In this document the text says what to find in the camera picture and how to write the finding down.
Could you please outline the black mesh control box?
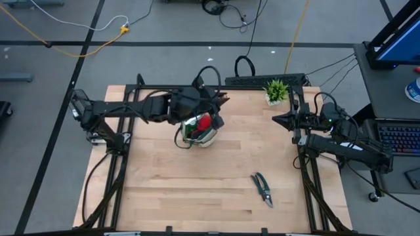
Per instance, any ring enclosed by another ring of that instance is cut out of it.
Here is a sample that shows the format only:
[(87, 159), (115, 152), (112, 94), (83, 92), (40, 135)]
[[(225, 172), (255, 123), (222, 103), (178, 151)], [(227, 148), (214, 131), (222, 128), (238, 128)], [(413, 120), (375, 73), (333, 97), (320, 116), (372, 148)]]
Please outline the black mesh control box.
[(70, 110), (75, 112), (78, 115), (83, 115), (85, 108), (87, 106), (91, 106), (93, 103), (92, 100), (86, 95), (85, 91), (82, 89), (74, 89), (72, 90), (70, 96)]

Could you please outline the black flat device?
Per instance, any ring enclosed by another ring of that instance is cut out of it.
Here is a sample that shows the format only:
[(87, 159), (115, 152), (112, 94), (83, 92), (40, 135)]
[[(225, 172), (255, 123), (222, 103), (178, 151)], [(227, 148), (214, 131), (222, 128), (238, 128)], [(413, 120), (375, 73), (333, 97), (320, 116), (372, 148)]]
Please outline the black flat device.
[(413, 189), (420, 190), (420, 167), (405, 171), (404, 176)]

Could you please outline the computer monitor with blue screen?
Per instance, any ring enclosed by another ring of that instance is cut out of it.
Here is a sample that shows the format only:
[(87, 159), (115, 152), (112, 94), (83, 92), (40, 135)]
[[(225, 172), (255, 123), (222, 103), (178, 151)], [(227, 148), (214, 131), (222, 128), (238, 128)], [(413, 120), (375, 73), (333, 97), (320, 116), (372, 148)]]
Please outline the computer monitor with blue screen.
[(409, 0), (367, 44), (371, 69), (420, 66), (420, 0)]

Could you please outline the green plant in white pot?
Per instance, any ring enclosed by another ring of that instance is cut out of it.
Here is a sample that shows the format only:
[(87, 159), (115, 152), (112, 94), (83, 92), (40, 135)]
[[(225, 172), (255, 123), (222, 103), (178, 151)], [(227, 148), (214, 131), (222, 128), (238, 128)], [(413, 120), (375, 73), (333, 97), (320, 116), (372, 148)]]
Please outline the green plant in white pot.
[(273, 80), (267, 82), (267, 86), (263, 87), (266, 95), (266, 101), (269, 106), (275, 106), (283, 102), (289, 94), (289, 85), (284, 84), (282, 81)]

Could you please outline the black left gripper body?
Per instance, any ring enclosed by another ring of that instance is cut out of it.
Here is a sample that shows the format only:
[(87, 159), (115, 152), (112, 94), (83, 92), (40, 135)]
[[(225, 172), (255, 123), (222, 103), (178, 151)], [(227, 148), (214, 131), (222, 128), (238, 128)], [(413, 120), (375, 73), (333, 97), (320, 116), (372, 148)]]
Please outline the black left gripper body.
[(184, 87), (169, 90), (169, 124), (175, 125), (198, 115), (208, 113), (215, 115), (219, 112), (219, 97), (208, 87)]

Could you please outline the backlit black keyboard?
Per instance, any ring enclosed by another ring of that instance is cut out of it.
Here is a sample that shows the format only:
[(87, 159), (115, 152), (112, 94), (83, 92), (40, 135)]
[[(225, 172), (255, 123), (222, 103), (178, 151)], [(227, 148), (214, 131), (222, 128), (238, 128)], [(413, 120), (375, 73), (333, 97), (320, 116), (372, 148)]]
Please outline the backlit black keyboard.
[(380, 141), (395, 155), (420, 156), (420, 123), (377, 123)]

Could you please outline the black aluminium table frame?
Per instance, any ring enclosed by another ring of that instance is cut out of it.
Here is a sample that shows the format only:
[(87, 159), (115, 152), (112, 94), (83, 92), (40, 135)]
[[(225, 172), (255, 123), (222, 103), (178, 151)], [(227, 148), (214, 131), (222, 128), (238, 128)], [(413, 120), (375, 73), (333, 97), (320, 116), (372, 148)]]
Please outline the black aluminium table frame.
[[(207, 86), (204, 84), (201, 76), (197, 75), (191, 85), (146, 85), (142, 76), (138, 76), (136, 83), (133, 85), (126, 85), (124, 90), (124, 96), (120, 102), (134, 102), (143, 100), (147, 94), (155, 90), (173, 90), (180, 87), (198, 87), (198, 86), (209, 87), (213, 90), (226, 92), (227, 89), (222, 85), (217, 86)], [(133, 131), (134, 131), (134, 122), (138, 117), (132, 118), (123, 118), (123, 117), (107, 117), (105, 121), (110, 126), (110, 128), (117, 134), (122, 134), (125, 138), (127, 144), (127, 152), (123, 155), (114, 155), (107, 151), (106, 155), (111, 158), (110, 168), (107, 175), (104, 196), (99, 202), (98, 206), (91, 213), (91, 215), (82, 216), (82, 223), (79, 226), (76, 226), (74, 229), (76, 231), (85, 231), (86, 233), (92, 233), (95, 230), (105, 230), (110, 231), (116, 230), (117, 220), (119, 217), (119, 207), (121, 204), (122, 191), (125, 182), (125, 175), (128, 168), (129, 154), (131, 150), (131, 144), (133, 142)], [(87, 134), (92, 134), (94, 137), (99, 138), (104, 141), (98, 134), (93, 132), (87, 132)], [(106, 213), (108, 210), (108, 203), (113, 199), (115, 201), (112, 222), (109, 227), (104, 225), (106, 219)]]

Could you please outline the cream green canvas gardening bag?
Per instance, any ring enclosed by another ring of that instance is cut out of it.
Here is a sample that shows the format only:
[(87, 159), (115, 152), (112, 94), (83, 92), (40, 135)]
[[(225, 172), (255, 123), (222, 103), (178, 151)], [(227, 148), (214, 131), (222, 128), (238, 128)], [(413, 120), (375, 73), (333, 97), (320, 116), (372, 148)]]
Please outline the cream green canvas gardening bag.
[[(195, 117), (198, 118), (198, 121), (199, 121), (204, 115), (210, 115), (210, 114), (205, 113), (205, 114), (198, 115)], [(190, 149), (193, 146), (206, 148), (214, 142), (216, 134), (217, 134), (217, 130), (210, 127), (202, 135), (200, 135), (198, 139), (191, 139), (190, 138), (191, 134), (189, 134), (188, 136), (183, 135), (182, 123), (181, 123), (178, 130), (175, 132), (174, 143), (180, 149)]]

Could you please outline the black perforated power box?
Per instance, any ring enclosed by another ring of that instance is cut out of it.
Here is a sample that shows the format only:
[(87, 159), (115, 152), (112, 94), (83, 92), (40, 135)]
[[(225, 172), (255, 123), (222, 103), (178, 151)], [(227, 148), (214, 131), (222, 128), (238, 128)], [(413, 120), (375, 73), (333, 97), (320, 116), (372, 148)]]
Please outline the black perforated power box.
[(243, 87), (266, 87), (273, 81), (282, 82), (284, 85), (305, 85), (307, 80), (305, 74), (279, 74), (279, 75), (258, 75), (243, 77), (227, 77), (225, 79), (226, 86), (243, 86)]

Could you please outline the white paper sheet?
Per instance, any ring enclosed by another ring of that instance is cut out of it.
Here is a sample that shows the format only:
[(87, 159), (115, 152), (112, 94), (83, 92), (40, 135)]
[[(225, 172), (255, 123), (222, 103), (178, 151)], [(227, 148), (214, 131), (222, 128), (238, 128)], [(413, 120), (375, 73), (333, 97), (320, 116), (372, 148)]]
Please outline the white paper sheet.
[(346, 148), (352, 148), (359, 151), (363, 151), (361, 147), (357, 146), (356, 144), (353, 144), (352, 142), (343, 142), (343, 143), (340, 143), (340, 145)]

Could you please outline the dark grey computer desk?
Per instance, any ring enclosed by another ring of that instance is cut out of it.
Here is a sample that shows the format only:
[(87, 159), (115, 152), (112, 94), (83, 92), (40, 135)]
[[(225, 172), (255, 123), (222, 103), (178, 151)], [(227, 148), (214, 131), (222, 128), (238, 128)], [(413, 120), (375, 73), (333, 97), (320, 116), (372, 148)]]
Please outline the dark grey computer desk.
[[(404, 92), (406, 85), (419, 77), (415, 67), (402, 65), (393, 70), (373, 70), (366, 58), (366, 46), (355, 44), (353, 49), (370, 101), (355, 115), (355, 120), (363, 123), (363, 130), (379, 139), (377, 123), (420, 123), (420, 103), (411, 101)], [(413, 189), (404, 176), (405, 171), (419, 167), (420, 156), (394, 155), (392, 172), (371, 171), (370, 174), (375, 185), (390, 193), (420, 195), (420, 190)]]

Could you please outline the grey metal table foot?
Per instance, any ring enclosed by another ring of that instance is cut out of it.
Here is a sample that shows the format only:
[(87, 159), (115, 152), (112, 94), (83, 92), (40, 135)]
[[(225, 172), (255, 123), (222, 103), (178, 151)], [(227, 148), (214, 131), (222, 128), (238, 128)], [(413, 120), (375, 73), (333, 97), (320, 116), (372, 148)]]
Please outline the grey metal table foot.
[(0, 0), (10, 8), (38, 6), (63, 6), (64, 0)]
[(0, 82), (28, 82), (33, 81), (30, 73), (0, 73)]

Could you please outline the black red gardening gloves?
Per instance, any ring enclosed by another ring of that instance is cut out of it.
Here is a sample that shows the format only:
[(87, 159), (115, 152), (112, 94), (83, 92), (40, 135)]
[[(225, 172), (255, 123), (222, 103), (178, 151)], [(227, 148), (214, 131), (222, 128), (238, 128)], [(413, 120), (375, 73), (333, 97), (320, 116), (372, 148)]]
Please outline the black red gardening gloves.
[(191, 139), (198, 139), (207, 129), (211, 127), (212, 118), (210, 115), (204, 115), (199, 121), (196, 130), (191, 133)]

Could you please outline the black chair base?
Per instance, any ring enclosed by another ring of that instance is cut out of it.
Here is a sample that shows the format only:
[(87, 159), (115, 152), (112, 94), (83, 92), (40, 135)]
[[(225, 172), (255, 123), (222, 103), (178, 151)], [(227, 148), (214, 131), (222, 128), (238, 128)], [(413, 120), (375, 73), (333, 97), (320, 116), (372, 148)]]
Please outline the black chair base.
[(10, 117), (13, 114), (11, 103), (7, 101), (0, 101), (0, 119)]

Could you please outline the green handled pruning shears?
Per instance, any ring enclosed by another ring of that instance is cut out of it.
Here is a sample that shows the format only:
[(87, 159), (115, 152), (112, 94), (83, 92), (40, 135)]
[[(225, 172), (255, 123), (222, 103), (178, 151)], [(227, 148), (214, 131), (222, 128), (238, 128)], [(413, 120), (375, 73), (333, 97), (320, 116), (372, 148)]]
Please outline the green handled pruning shears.
[(257, 187), (259, 195), (262, 197), (262, 200), (270, 207), (273, 208), (272, 196), (270, 188), (264, 176), (260, 172), (256, 172), (251, 175), (251, 178), (254, 184)]

